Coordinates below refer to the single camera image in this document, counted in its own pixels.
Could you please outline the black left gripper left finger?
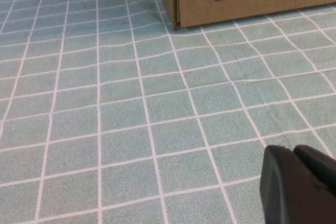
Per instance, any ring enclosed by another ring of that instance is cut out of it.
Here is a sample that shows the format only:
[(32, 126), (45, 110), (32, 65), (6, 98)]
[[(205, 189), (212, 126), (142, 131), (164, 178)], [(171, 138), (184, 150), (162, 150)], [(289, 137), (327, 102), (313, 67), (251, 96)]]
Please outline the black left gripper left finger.
[(265, 148), (259, 186), (265, 222), (335, 223), (335, 195), (293, 150)]

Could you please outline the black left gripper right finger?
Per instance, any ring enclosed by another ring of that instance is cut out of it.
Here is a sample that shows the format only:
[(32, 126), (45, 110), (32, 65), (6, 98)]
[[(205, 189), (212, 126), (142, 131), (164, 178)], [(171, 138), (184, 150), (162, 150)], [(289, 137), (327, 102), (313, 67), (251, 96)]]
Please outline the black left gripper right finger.
[(293, 151), (306, 168), (335, 195), (335, 159), (308, 145), (297, 145)]

